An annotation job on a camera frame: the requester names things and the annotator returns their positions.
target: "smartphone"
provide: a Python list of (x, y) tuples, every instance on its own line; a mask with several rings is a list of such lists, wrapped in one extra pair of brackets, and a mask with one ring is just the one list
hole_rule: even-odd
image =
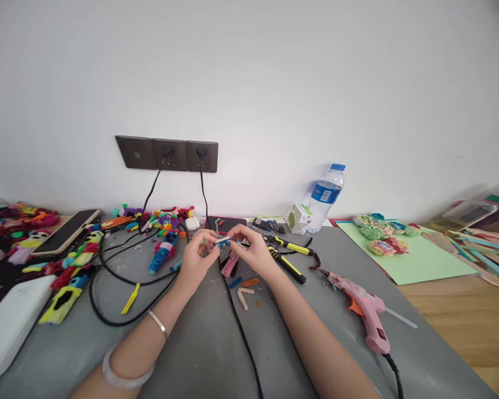
[(58, 255), (65, 251), (70, 244), (81, 234), (87, 224), (100, 214), (99, 209), (86, 209), (77, 212), (64, 225), (59, 227), (33, 252), (33, 256)]

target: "glue gun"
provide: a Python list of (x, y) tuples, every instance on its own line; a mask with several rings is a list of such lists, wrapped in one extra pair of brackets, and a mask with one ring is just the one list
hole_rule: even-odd
[(390, 342), (386, 338), (386, 333), (377, 314), (386, 310), (384, 302), (375, 295), (368, 294), (360, 285), (356, 285), (345, 277), (322, 269), (318, 270), (327, 276), (331, 284), (351, 298), (349, 309), (362, 316), (366, 327), (364, 340), (368, 347), (382, 355), (390, 353)]

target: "bracelet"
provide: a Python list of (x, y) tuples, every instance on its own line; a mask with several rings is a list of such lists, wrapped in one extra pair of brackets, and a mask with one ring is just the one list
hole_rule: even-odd
[(109, 351), (105, 354), (104, 361), (101, 364), (101, 371), (104, 375), (105, 380), (110, 386), (120, 389), (132, 390), (142, 386), (154, 372), (154, 366), (152, 366), (151, 369), (142, 377), (135, 378), (133, 380), (120, 378), (113, 372), (113, 370), (111, 370), (111, 365), (109, 364), (109, 359), (111, 358), (111, 355), (113, 354), (113, 351), (117, 346), (118, 344), (109, 349)]
[(151, 310), (148, 310), (148, 314), (151, 316), (152, 319), (155, 320), (155, 322), (157, 323), (157, 325), (161, 329), (162, 333), (165, 335), (165, 339), (168, 341), (168, 338), (170, 337), (170, 334), (168, 333), (168, 331), (166, 331), (166, 328), (161, 323), (161, 320), (159, 320), (159, 318), (157, 318), (157, 316), (155, 315), (155, 313), (153, 313)]

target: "wall outlet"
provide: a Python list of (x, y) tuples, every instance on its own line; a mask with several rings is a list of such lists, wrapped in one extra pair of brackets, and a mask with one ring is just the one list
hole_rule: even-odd
[(126, 167), (157, 169), (151, 139), (148, 137), (115, 136)]
[(185, 141), (187, 151), (187, 169), (189, 172), (200, 171), (198, 149), (205, 150), (202, 167), (204, 172), (216, 173), (218, 167), (218, 143), (212, 141)]
[(163, 170), (187, 170), (185, 140), (151, 139), (151, 144), (154, 148), (157, 169), (161, 168), (164, 154), (168, 153), (162, 167)]

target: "gray table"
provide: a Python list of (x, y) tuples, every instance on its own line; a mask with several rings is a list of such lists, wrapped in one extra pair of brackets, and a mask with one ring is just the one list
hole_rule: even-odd
[[(124, 232), (118, 233), (116, 239), (109, 237), (105, 248), (127, 237)], [(285, 238), (300, 244), (308, 239), (290, 234)], [(109, 264), (125, 277), (148, 281), (154, 245), (145, 242), (142, 248), (131, 249)], [(181, 259), (183, 247), (184, 242), (160, 273), (166, 273)], [(380, 315), (401, 372), (405, 398), (497, 397), (342, 230), (323, 227), (314, 235), (311, 247), (319, 253), (325, 269), (350, 278), (419, 326), (413, 329), (390, 314)], [(294, 283), (316, 313), (371, 378), (381, 396), (396, 398), (395, 376), (386, 361), (364, 343), (363, 323), (348, 310), (349, 299), (332, 291), (320, 273), (308, 269), (312, 258), (301, 254), (288, 258), (307, 277), (305, 285)], [(245, 264), (240, 265), (237, 276), (244, 280), (256, 277)], [(134, 287), (104, 270), (95, 280), (94, 293), (106, 317), (124, 321), (149, 303), (166, 283), (141, 288), (126, 316), (121, 316), (120, 311)], [(317, 398), (268, 286), (261, 282), (254, 288), (255, 295), (247, 296), (248, 312), (235, 290), (231, 295), (257, 363), (264, 397)], [(258, 397), (251, 363), (226, 295), (218, 268), (213, 265), (183, 310), (141, 398)], [(112, 328), (102, 324), (85, 292), (61, 325), (37, 325), (32, 330), (14, 363), (0, 377), (0, 398), (68, 397), (108, 348), (135, 325)]]

